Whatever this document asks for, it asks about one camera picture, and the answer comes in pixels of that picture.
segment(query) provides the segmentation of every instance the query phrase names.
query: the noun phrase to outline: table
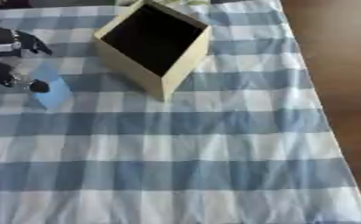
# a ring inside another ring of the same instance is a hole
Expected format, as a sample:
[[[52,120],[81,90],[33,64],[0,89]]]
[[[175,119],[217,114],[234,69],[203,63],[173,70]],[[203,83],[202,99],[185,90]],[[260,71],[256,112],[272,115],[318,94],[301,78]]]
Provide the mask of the table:
[[[278,0],[184,10],[208,57],[166,103],[91,43],[122,8],[0,11],[73,91],[57,111],[0,87],[0,223],[361,223],[361,195]]]
[[[361,190],[361,1],[282,3]]]

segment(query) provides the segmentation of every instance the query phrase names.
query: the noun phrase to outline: wooden table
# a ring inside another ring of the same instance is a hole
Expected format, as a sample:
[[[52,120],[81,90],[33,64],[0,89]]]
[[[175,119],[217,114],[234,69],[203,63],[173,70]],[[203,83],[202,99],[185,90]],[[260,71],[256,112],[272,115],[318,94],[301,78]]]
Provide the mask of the wooden table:
[[[361,189],[361,0],[282,0]]]

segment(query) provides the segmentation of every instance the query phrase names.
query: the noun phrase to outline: plaid fabric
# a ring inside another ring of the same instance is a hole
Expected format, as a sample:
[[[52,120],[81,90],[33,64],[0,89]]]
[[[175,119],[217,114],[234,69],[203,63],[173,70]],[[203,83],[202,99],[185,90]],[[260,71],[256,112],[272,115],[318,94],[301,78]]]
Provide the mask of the plaid fabric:
[[[121,8],[0,10],[55,52],[57,111],[0,87],[0,223],[361,223],[361,195],[278,0],[187,8],[208,57],[166,103],[91,43]]]

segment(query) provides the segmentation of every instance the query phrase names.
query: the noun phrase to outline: beige box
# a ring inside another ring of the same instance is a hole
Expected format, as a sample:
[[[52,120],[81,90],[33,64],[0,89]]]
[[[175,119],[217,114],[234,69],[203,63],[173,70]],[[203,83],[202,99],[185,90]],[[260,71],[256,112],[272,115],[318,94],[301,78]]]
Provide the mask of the beige box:
[[[150,0],[128,7],[94,34],[108,67],[164,101],[207,54],[211,27]]]

